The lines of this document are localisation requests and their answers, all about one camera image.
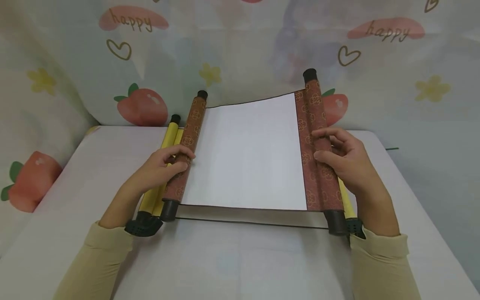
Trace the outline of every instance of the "finger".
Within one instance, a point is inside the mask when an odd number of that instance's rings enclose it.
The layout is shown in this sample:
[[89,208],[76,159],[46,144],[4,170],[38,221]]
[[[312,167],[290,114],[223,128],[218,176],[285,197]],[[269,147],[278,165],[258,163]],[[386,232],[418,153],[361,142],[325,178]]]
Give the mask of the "finger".
[[167,182],[172,179],[173,176],[177,175],[178,173],[182,173],[188,168],[188,164],[186,162],[178,162],[170,165],[166,168],[161,168],[159,170],[161,181]]
[[314,130],[312,132],[312,135],[316,137],[333,135],[334,137],[336,137],[338,140],[342,142],[348,142],[348,141],[353,141],[357,139],[356,137],[351,135],[349,132],[347,132],[345,129],[339,128],[339,127],[325,127],[318,130]]
[[339,150],[335,147],[332,147],[332,152],[335,153],[338,156],[345,156],[345,153],[342,150]]
[[330,151],[316,151],[313,154],[313,157],[317,161],[321,163],[326,163],[327,165],[331,166],[335,171],[342,168],[342,165],[345,160],[343,157],[338,156],[335,153]]
[[173,156],[178,153],[186,154],[191,159],[195,158],[195,154],[193,153],[193,151],[184,145],[175,145],[175,146],[163,148],[161,149],[161,151],[162,151],[162,158],[164,160],[167,160],[170,156]]
[[334,135],[330,137],[330,142],[332,143],[332,146],[337,148],[337,149],[342,149],[343,147],[343,142],[339,139],[337,139]]

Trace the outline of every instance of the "yellow flower print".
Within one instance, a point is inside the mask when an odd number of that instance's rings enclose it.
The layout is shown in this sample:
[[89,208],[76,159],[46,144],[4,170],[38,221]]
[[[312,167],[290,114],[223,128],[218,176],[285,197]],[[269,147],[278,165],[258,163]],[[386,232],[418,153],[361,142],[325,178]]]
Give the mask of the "yellow flower print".
[[50,95],[55,95],[55,89],[53,87],[57,82],[44,68],[38,68],[37,72],[28,71],[27,76],[34,81],[31,87],[32,92],[40,93],[43,90],[46,90]]
[[210,68],[210,65],[208,63],[203,64],[203,70],[199,70],[198,73],[200,77],[205,79],[205,82],[207,84],[207,87],[212,85],[212,82],[220,83],[222,82],[222,79],[220,78],[220,68],[219,67],[213,67]]
[[415,87],[420,94],[415,98],[416,101],[422,101],[428,98],[431,102],[440,102],[444,94],[450,91],[449,84],[441,84],[442,78],[439,75],[430,77],[428,82],[417,81]]

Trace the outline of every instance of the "blank white paper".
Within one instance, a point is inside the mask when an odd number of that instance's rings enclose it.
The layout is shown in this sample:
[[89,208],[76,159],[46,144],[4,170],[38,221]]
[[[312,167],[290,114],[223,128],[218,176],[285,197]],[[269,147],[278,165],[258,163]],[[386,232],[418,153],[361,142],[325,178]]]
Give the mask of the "blank white paper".
[[182,204],[306,210],[294,94],[208,108]]

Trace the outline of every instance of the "left hand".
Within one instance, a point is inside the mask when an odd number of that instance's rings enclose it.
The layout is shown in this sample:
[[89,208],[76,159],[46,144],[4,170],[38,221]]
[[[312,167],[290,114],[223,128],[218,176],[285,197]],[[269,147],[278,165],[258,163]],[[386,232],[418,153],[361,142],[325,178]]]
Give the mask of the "left hand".
[[135,188],[140,193],[167,183],[173,176],[185,171],[188,168],[187,163],[177,162],[167,166],[173,162],[173,155],[178,153],[186,154],[191,159],[195,158],[195,154],[183,145],[175,145],[153,152],[145,163],[124,183]]

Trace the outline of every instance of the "right hand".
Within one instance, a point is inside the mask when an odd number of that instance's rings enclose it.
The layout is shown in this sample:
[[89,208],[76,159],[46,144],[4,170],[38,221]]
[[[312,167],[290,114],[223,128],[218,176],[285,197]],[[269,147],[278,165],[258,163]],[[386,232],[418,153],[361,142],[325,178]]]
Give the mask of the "right hand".
[[312,135],[330,137],[333,151],[316,151],[313,157],[331,166],[347,189],[357,197],[385,190],[361,140],[337,127],[315,130]]

